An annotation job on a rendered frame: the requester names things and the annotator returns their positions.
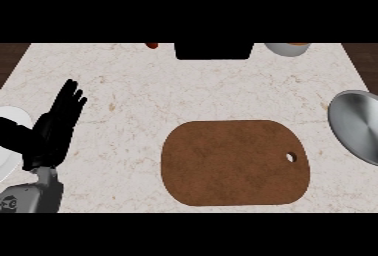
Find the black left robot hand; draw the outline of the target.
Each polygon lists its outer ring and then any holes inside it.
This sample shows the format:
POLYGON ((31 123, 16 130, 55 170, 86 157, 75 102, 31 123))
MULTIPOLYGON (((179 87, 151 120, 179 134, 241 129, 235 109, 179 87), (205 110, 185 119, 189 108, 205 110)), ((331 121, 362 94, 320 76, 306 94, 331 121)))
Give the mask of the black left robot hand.
POLYGON ((64 162, 86 102, 78 82, 68 79, 50 111, 40 116, 33 128, 0 117, 0 146, 22 155, 25 171, 56 167, 64 162))

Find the brown wooden cutting board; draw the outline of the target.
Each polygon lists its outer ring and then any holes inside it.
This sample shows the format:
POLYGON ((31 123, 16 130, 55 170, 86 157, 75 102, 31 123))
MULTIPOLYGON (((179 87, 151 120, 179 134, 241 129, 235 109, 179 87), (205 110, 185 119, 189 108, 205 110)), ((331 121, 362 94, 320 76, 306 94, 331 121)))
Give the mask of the brown wooden cutting board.
POLYGON ((304 195, 310 166, 281 123, 190 121, 167 136, 161 176, 170 195, 189 206, 281 205, 304 195))

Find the silver metal pan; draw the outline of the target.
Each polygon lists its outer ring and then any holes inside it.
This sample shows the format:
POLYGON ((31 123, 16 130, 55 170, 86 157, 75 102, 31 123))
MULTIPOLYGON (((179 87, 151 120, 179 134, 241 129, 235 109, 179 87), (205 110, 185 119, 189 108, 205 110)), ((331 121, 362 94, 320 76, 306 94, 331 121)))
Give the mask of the silver metal pan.
POLYGON ((378 166, 378 95, 360 90, 338 93, 328 107, 328 123, 350 153, 378 166))

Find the black appliance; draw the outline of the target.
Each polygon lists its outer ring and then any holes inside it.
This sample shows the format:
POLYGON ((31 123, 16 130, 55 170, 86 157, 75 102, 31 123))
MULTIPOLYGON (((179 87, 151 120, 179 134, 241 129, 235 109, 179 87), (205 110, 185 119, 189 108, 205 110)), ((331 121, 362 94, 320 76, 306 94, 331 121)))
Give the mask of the black appliance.
POLYGON ((176 43, 179 60, 245 60, 250 58, 253 43, 176 43))

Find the white bowl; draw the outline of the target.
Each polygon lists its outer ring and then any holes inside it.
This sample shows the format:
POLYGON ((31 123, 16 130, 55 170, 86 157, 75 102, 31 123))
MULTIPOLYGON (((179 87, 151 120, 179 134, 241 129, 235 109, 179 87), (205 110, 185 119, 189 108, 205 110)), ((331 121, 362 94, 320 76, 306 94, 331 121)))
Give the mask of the white bowl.
POLYGON ((281 56, 297 57, 307 51, 310 43, 266 43, 266 47, 275 54, 281 56))

